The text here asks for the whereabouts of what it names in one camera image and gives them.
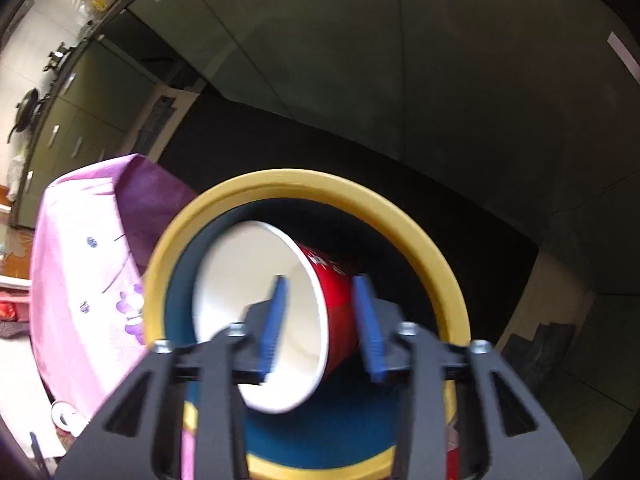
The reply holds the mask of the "pink floral tablecloth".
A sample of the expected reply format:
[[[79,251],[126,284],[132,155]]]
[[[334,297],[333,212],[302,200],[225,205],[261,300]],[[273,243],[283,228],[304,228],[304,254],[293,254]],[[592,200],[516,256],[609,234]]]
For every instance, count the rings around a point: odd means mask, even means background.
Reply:
[[[30,264],[39,373],[86,422],[145,352],[143,275],[195,193],[142,155],[97,162],[44,190]]]

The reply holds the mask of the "yellow rimmed blue trash bin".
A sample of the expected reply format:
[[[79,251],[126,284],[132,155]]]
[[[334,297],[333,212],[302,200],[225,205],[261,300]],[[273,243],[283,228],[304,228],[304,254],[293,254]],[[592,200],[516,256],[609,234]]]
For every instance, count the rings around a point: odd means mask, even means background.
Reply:
[[[445,342],[468,344],[470,326],[460,286],[452,270],[426,233],[408,214],[381,195],[355,182],[303,169],[273,169],[243,174],[216,185],[198,196],[178,214],[155,247],[145,278],[144,334],[148,346],[165,339],[168,316],[169,285],[176,278],[177,266],[186,248],[208,224],[232,209],[262,202],[292,198],[331,206],[349,214],[378,231],[401,253],[420,280],[432,303],[439,335]],[[456,394],[452,382],[436,386],[443,393],[444,442],[439,443],[441,465],[435,466],[435,479],[447,479],[447,422],[454,416]],[[333,469],[285,467],[248,454],[248,468],[254,478],[268,479],[381,479],[399,466],[400,444],[352,465]]]

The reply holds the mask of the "black wok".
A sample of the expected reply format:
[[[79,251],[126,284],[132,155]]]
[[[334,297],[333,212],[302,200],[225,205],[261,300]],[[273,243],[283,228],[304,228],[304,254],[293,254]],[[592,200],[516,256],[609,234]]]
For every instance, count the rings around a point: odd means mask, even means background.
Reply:
[[[37,88],[32,88],[32,90],[26,92],[21,102],[17,103],[15,122],[6,138],[7,144],[11,143],[14,133],[23,132],[30,127],[40,104],[40,94]]]

